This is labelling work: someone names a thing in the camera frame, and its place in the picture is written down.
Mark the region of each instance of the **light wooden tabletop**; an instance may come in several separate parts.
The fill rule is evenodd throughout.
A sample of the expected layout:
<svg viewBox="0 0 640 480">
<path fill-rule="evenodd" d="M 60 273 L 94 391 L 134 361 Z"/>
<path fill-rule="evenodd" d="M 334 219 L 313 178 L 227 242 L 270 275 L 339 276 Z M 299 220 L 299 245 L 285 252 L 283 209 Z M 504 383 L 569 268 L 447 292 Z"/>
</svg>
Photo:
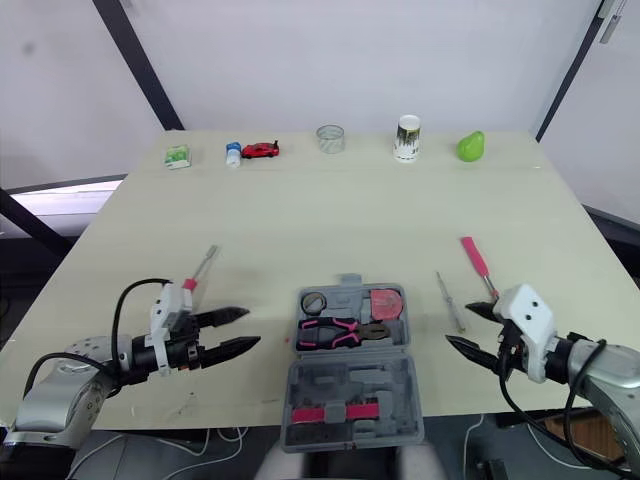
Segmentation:
<svg viewBox="0 0 640 480">
<path fill-rule="evenodd" d="M 312 133 L 167 132 L 80 238 L 0 352 L 0 423 L 10 424 L 31 365 L 79 338 L 107 335 L 129 283 L 181 281 L 212 243 L 220 251 L 196 292 L 196 308 L 243 306 L 251 314 L 206 329 L 212 347 L 261 335 L 248 353 L 206 370 L 151 375 L 109 399 L 96 428 L 152 429 L 274 425 L 295 360 L 286 342 L 297 291 L 342 273 L 395 282 L 408 295 L 413 356 L 425 416 L 507 411 L 498 379 L 445 340 L 455 333 L 438 270 L 470 327 L 497 350 L 498 327 L 462 306 L 488 299 L 459 238 L 472 235 L 505 289 L 527 282 L 556 315 L 558 331 L 640 348 L 637 287 L 525 133 L 488 133 L 476 163 L 455 157 L 462 134 L 422 136 L 419 160 L 392 158 L 390 135 L 348 135 L 346 150 L 321 153 Z M 225 144 L 279 140 L 281 155 L 225 167 Z M 190 168 L 169 171 L 168 146 L 188 144 Z M 123 155 L 114 148 L 114 155 Z M 121 333 L 149 328 L 154 286 L 132 293 Z M 43 374 L 51 366 L 43 368 Z M 525 409 L 563 405 L 566 386 L 509 386 Z"/>
</svg>

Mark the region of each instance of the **black pole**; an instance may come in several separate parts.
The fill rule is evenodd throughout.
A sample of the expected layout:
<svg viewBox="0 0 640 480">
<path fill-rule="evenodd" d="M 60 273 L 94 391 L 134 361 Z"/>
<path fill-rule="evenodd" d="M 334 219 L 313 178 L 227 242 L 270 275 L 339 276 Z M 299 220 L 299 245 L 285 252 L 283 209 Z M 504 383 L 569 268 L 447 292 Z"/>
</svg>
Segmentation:
<svg viewBox="0 0 640 480">
<path fill-rule="evenodd" d="M 120 0 L 93 0 L 111 38 L 165 130 L 184 130 Z"/>
<path fill-rule="evenodd" d="M 551 102 L 551 107 L 549 107 L 549 111 L 547 112 L 547 115 L 544 117 L 544 120 L 542 121 L 540 130 L 538 130 L 538 134 L 536 135 L 536 141 L 538 142 L 542 140 L 542 136 L 544 135 L 544 132 L 547 131 L 547 128 L 551 123 L 551 120 L 553 120 L 553 116 L 556 114 L 556 110 L 558 110 L 558 107 L 562 103 L 562 99 L 567 93 L 567 90 L 569 90 L 569 87 L 571 86 L 573 79 L 575 78 L 576 74 L 578 73 L 578 70 L 580 69 L 580 65 L 582 65 L 582 62 L 584 61 L 584 57 L 587 56 L 587 52 L 589 51 L 589 48 L 591 48 L 591 44 L 593 43 L 593 40 L 596 38 L 596 35 L 600 30 L 600 26 L 602 25 L 604 18 L 600 18 L 598 14 L 600 13 L 600 9 L 602 8 L 603 3 L 604 3 L 604 0 L 600 2 L 600 5 L 598 5 L 596 14 L 593 17 L 593 20 L 591 20 L 591 24 L 587 29 L 587 33 L 582 39 L 582 43 L 580 44 L 580 48 L 578 49 L 576 58 L 574 58 L 573 62 L 571 62 L 569 71 L 564 76 L 564 79 L 560 84 L 560 88 L 558 89 L 558 93 L 556 93 L 556 96 L 554 97 L 553 102 Z"/>
<path fill-rule="evenodd" d="M 49 225 L 36 217 L 29 210 L 13 199 L 11 195 L 0 188 L 0 214 L 15 223 L 18 227 L 51 250 L 56 255 L 64 257 L 73 246 L 62 235 L 51 229 Z"/>
</svg>

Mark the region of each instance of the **red screwdriver handle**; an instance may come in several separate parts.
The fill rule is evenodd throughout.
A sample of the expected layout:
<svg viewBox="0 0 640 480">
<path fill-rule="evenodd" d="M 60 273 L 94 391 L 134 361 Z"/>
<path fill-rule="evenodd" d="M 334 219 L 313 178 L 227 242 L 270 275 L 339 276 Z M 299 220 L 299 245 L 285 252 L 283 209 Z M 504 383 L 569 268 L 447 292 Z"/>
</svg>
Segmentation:
<svg viewBox="0 0 640 480">
<path fill-rule="evenodd" d="M 476 244 L 473 243 L 473 238 L 462 237 L 460 241 L 462 242 L 462 246 L 469 256 L 469 260 L 471 260 L 471 263 L 473 264 L 473 268 L 475 268 L 476 272 L 478 272 L 478 275 L 480 275 L 481 277 L 489 276 L 489 268 L 487 267 L 487 264 L 484 263 L 482 255 L 480 255 Z"/>
</svg>

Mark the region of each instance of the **small green box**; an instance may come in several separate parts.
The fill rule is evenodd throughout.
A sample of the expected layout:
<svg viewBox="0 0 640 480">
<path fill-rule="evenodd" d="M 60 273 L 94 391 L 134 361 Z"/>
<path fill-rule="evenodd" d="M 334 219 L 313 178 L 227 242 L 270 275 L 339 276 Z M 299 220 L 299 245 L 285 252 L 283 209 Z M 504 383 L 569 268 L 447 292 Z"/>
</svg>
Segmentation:
<svg viewBox="0 0 640 480">
<path fill-rule="evenodd" d="M 169 147 L 164 156 L 164 165 L 171 170 L 190 167 L 191 152 L 189 151 L 189 147 L 187 145 Z"/>
</svg>

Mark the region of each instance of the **gray plastic tool case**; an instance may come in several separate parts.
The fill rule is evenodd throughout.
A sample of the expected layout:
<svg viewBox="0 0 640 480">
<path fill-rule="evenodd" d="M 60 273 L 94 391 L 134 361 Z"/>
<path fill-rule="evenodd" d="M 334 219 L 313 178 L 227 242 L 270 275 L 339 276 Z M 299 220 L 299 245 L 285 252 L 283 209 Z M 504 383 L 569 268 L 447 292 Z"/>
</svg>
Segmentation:
<svg viewBox="0 0 640 480">
<path fill-rule="evenodd" d="M 302 309 L 302 298 L 319 292 L 326 298 L 322 317 L 355 318 L 372 322 L 371 290 L 391 289 L 402 298 L 397 320 L 382 322 L 387 338 L 364 340 L 360 346 L 333 350 L 299 351 L 301 321 L 313 319 Z M 289 368 L 281 445 L 286 452 L 350 450 L 390 447 L 422 441 L 424 425 L 413 359 L 405 353 L 409 322 L 404 290 L 397 284 L 362 284 L 359 275 L 341 277 L 336 286 L 305 288 L 296 311 L 296 334 L 292 342 L 300 359 Z M 348 405 L 377 402 L 375 419 L 347 420 Z M 293 410 L 324 408 L 324 421 L 294 423 Z"/>
</svg>

